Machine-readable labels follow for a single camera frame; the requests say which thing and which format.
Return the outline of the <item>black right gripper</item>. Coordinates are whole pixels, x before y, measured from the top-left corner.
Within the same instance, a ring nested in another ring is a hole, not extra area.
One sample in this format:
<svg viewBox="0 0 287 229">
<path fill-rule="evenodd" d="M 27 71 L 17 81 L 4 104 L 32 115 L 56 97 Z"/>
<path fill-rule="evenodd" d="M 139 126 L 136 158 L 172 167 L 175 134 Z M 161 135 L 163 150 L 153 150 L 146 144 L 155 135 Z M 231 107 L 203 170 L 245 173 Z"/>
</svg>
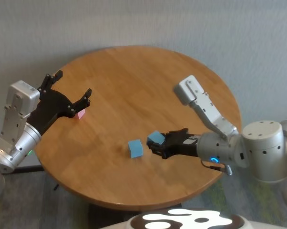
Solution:
<svg viewBox="0 0 287 229">
<path fill-rule="evenodd" d="M 153 154 L 162 159 L 168 159 L 175 155 L 198 157 L 197 143 L 200 135 L 188 133 L 188 128 L 181 130 L 171 130 L 163 134 L 165 140 L 162 145 L 155 142 L 147 142 L 148 148 Z"/>
</svg>

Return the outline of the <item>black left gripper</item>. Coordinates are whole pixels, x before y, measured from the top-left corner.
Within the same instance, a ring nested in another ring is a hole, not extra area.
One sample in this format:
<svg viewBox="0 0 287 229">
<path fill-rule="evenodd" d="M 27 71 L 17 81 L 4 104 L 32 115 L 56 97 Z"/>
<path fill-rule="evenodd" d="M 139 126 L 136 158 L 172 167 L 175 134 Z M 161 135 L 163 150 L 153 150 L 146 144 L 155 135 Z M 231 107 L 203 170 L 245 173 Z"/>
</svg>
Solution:
<svg viewBox="0 0 287 229">
<path fill-rule="evenodd" d="M 52 90 L 51 87 L 63 77 L 63 71 L 59 70 L 55 75 L 46 74 L 39 90 L 48 90 L 42 93 L 37 108 L 31 112 L 27 123 L 33 126 L 40 135 L 54 124 L 60 117 L 73 118 L 76 113 L 90 106 L 92 89 L 89 88 L 75 103 L 72 103 L 62 93 Z"/>
</svg>

